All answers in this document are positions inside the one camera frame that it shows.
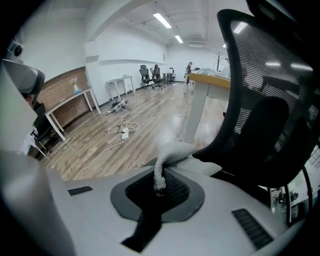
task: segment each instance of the wooden countertop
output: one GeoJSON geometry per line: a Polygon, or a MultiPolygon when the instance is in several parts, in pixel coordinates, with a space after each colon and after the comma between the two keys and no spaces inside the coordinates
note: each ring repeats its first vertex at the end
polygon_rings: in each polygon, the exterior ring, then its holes
{"type": "Polygon", "coordinates": [[[191,73],[189,75],[189,79],[192,80],[192,81],[208,83],[208,84],[211,84],[211,85],[221,86],[221,87],[224,87],[226,89],[230,89],[230,81],[229,80],[226,80],[226,79],[223,79],[223,78],[220,78],[220,77],[216,77],[216,76],[212,76],[212,75],[191,73]]]}

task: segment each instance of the power cord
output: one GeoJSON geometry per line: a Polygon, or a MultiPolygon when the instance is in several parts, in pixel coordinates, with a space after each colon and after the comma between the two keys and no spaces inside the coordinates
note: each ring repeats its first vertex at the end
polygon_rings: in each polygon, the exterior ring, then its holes
{"type": "MultiPolygon", "coordinates": [[[[136,95],[134,95],[134,103],[135,103],[135,105],[136,105],[136,107],[137,107],[138,110],[135,111],[133,114],[134,114],[134,115],[141,114],[141,113],[143,112],[143,110],[141,110],[141,109],[139,108],[138,104],[137,104],[136,95]]],[[[132,139],[132,138],[140,131],[140,126],[139,126],[139,124],[138,124],[137,122],[128,122],[128,121],[127,121],[127,118],[128,118],[128,116],[129,116],[130,114],[131,114],[131,110],[130,110],[130,113],[129,113],[129,114],[126,114],[126,117],[125,117],[124,119],[123,119],[123,117],[125,116],[125,114],[124,114],[123,116],[121,116],[121,121],[120,121],[120,123],[116,123],[116,124],[112,125],[112,126],[108,129],[108,134],[111,135],[111,134],[120,134],[120,133],[123,133],[123,132],[122,132],[122,129],[123,129],[123,128],[128,128],[129,131],[135,131],[135,130],[136,130],[134,127],[128,126],[128,124],[136,124],[136,125],[138,126],[138,130],[137,130],[131,137],[129,137],[128,139],[122,141],[121,143],[116,143],[116,144],[112,145],[111,147],[109,147],[109,148],[105,149],[104,151],[102,151],[102,152],[100,153],[100,155],[99,155],[96,159],[94,159],[94,160],[90,163],[90,165],[89,165],[88,167],[83,168],[82,170],[80,170],[80,171],[78,172],[78,174],[77,174],[76,177],[74,178],[74,181],[78,178],[78,176],[81,174],[82,171],[90,168],[90,167],[92,166],[92,164],[93,164],[96,160],[98,160],[99,157],[101,157],[104,152],[106,152],[107,150],[112,149],[113,147],[115,147],[115,146],[117,146],[117,145],[121,145],[121,144],[125,143],[126,141],[132,139]],[[111,130],[113,127],[116,127],[116,126],[119,127],[118,131],[110,132],[110,130],[111,130]]]]}

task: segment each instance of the wooden floor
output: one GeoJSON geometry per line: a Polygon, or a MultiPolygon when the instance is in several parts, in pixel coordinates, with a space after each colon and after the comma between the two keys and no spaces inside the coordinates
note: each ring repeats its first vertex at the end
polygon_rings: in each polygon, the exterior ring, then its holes
{"type": "MultiPolygon", "coordinates": [[[[155,90],[148,87],[136,91],[136,102],[143,113],[129,115],[128,122],[137,122],[140,131],[122,145],[105,151],[90,168],[77,179],[103,177],[139,168],[157,156],[157,148],[165,143],[183,141],[192,106],[194,85],[177,82],[155,90]]],[[[128,108],[137,110],[133,93],[124,96],[128,108]]],[[[228,103],[207,97],[193,144],[201,149],[216,136],[223,121],[228,103]]],[[[59,170],[64,181],[74,180],[78,172],[88,167],[103,150],[121,143],[121,134],[108,134],[110,126],[119,123],[121,116],[129,113],[114,112],[107,115],[108,105],[96,110],[70,125],[65,131],[65,142],[59,142],[52,153],[42,160],[47,167],[59,170]]]]}

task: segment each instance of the wooden wall panel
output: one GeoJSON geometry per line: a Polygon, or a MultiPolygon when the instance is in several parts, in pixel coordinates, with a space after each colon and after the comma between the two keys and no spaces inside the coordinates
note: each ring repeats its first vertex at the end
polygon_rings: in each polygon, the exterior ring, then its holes
{"type": "MultiPolygon", "coordinates": [[[[48,110],[63,99],[70,97],[74,94],[74,87],[70,85],[69,80],[75,77],[77,78],[76,85],[79,89],[85,90],[88,88],[85,68],[81,67],[59,75],[46,82],[37,97],[37,101],[39,103],[43,103],[45,109],[48,110]]],[[[91,94],[87,93],[87,96],[91,106],[94,107],[91,94]]],[[[61,126],[64,127],[73,119],[77,118],[88,110],[90,109],[86,102],[85,96],[80,95],[59,107],[53,113],[61,126]]]]}

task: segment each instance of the ceiling light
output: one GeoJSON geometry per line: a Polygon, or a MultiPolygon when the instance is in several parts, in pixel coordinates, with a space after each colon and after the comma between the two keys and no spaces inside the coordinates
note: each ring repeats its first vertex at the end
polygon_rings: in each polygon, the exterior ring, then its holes
{"type": "Polygon", "coordinates": [[[239,25],[235,28],[233,33],[239,34],[248,24],[245,22],[240,22],[239,25]]]}
{"type": "Polygon", "coordinates": [[[265,63],[267,66],[281,66],[279,62],[266,62],[265,63]]]}
{"type": "Polygon", "coordinates": [[[300,69],[300,70],[310,70],[313,71],[313,68],[308,66],[308,65],[304,65],[304,64],[299,64],[299,63],[292,63],[291,67],[294,69],[300,69]]]}
{"type": "Polygon", "coordinates": [[[182,41],[182,39],[180,38],[180,36],[175,35],[175,38],[179,41],[179,43],[180,43],[180,44],[182,44],[182,43],[183,43],[183,41],[182,41]]]}
{"type": "Polygon", "coordinates": [[[160,13],[155,13],[153,16],[156,17],[167,29],[172,28],[168,21],[166,21],[166,19],[162,17],[160,13]]]}

